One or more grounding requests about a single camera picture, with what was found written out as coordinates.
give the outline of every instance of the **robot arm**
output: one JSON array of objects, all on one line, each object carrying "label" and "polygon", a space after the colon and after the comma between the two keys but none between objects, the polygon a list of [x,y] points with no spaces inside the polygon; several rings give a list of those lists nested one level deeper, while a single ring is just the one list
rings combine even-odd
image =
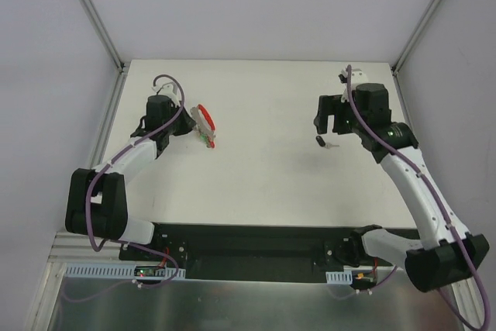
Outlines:
[{"label": "robot arm", "polygon": [[[196,122],[182,110],[178,118],[167,128],[150,135],[167,123],[178,111],[175,92],[157,87],[156,95],[146,104],[146,115],[131,134],[128,143],[110,159],[125,151],[112,167],[98,180],[91,194],[91,222],[95,236],[107,240],[121,240],[148,244],[153,239],[155,225],[149,221],[128,216],[126,184],[142,169],[156,160],[169,145],[171,135],[180,136],[193,130]],[[88,188],[96,174],[110,161],[92,169],[77,169],[71,178],[65,226],[72,233],[88,235],[85,218],[85,201]]]},{"label": "robot arm", "polygon": [[[382,84],[369,83],[361,70],[352,71],[353,98],[365,123],[386,143],[404,154],[422,169],[437,191],[451,219],[451,225],[462,237],[471,260],[479,267],[489,245],[483,235],[472,236],[456,217],[432,179],[418,141],[405,123],[391,121],[388,91]],[[339,76],[346,82],[346,71]],[[417,225],[420,240],[407,240],[372,225],[356,229],[352,236],[335,250],[335,257],[357,267],[360,260],[380,257],[405,269],[413,285],[420,291],[430,291],[471,276],[466,261],[446,225],[432,193],[419,175],[398,155],[390,153],[360,125],[351,109],[347,91],[344,95],[321,96],[314,120],[318,134],[327,133],[328,117],[334,116],[332,131],[339,135],[355,133],[377,163],[391,177],[405,200]]]}]

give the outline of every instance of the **red object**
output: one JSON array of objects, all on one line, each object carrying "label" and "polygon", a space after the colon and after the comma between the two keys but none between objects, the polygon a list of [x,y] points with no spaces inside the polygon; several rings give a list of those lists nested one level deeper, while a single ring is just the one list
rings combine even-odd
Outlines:
[{"label": "red object", "polygon": [[210,126],[210,129],[212,131],[215,131],[214,121],[212,120],[212,117],[210,116],[210,114],[207,112],[207,109],[205,109],[205,107],[202,104],[200,104],[200,105],[198,105],[198,110],[200,110],[201,113],[203,114],[203,116],[205,117],[205,120],[207,121],[208,125]]},{"label": "red object", "polygon": [[[169,247],[166,247],[166,248],[165,248],[165,254],[166,254],[166,255],[168,255],[168,254],[169,254],[169,252],[170,252],[170,251],[169,251]],[[167,262],[167,258],[166,258],[166,257],[164,257],[164,258],[162,259],[162,261],[160,262],[160,264],[158,264],[158,267],[159,267],[160,269],[161,269],[161,268],[163,268],[163,267],[165,267],[165,263],[166,263],[166,262]]]},{"label": "red object", "polygon": [[[198,105],[198,110],[200,110],[200,112],[202,113],[203,117],[205,118],[205,120],[207,121],[207,124],[210,126],[210,129],[212,131],[215,131],[215,123],[214,121],[212,120],[212,117],[210,116],[210,114],[208,113],[207,109],[205,109],[205,107],[202,105],[202,104],[199,104]],[[215,143],[213,142],[212,139],[208,138],[208,144],[210,145],[210,147],[213,149],[215,147]]]},{"label": "red object", "polygon": [[374,278],[377,278],[377,267],[379,266],[379,260],[375,257],[374,258]]}]

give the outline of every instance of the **white wall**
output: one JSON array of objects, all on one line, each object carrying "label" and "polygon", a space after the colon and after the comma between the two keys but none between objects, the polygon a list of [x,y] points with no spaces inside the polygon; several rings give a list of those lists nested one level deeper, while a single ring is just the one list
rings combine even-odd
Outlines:
[{"label": "white wall", "polygon": [[0,329],[16,331],[116,75],[78,0],[0,9]]},{"label": "white wall", "polygon": [[93,0],[124,60],[394,63],[429,0]]},{"label": "white wall", "polygon": [[473,233],[496,306],[496,0],[446,0],[400,73],[432,173]]}]

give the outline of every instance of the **small black object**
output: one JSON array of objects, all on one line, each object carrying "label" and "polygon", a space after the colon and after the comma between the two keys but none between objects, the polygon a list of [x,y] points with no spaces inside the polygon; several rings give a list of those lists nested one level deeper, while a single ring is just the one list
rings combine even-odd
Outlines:
[{"label": "small black object", "polygon": [[348,79],[343,74],[338,75],[338,77],[341,83],[346,84],[348,82]]},{"label": "small black object", "polygon": [[[359,273],[363,274],[362,278],[357,278]],[[353,282],[350,287],[354,290],[366,291],[374,288],[377,285],[377,277],[373,272],[363,273],[361,271],[353,271]]]},{"label": "small black object", "polygon": [[326,147],[326,142],[322,138],[322,136],[317,136],[315,138],[317,140],[317,143],[320,145],[320,147]]},{"label": "small black object", "polygon": [[163,270],[163,268],[152,267],[135,267],[134,275],[135,277],[159,277],[158,271]]},{"label": "small black object", "polygon": [[334,248],[334,258],[343,265],[359,267],[364,260],[373,260],[365,253],[362,236],[372,230],[382,229],[379,225],[369,225],[363,228],[356,228],[350,232],[346,240],[338,242]]}]

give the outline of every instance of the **white table surface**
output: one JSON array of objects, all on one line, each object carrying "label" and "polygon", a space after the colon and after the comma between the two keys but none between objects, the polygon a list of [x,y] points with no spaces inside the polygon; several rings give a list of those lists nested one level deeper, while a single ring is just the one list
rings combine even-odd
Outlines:
[{"label": "white table surface", "polygon": [[[171,137],[164,153],[126,189],[129,214],[153,222],[413,228],[405,203],[357,135],[329,133],[322,149],[313,119],[320,95],[342,94],[338,62],[134,60],[105,151],[129,139],[169,74],[186,108],[202,103],[217,127],[214,150],[194,134]],[[404,121],[388,64],[352,63],[389,91]]]}]

